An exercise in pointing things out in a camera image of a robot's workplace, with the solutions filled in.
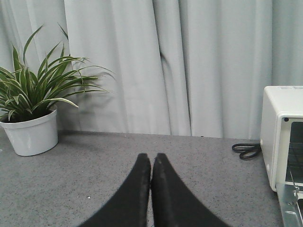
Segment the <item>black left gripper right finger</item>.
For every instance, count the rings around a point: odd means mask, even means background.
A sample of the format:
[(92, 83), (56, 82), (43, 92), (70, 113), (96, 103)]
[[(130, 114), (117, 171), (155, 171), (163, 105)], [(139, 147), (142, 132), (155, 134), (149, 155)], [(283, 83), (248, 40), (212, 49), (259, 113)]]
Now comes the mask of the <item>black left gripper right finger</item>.
[(151, 180), (156, 227), (227, 227), (186, 187), (164, 153), (157, 154)]

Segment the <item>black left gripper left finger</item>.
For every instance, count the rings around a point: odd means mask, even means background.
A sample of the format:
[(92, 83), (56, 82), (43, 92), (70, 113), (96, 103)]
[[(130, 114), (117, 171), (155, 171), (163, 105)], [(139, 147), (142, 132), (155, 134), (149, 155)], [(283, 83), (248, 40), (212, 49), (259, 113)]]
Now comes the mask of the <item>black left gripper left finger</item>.
[(151, 164), (145, 153), (136, 162), (116, 193), (81, 227), (145, 227)]

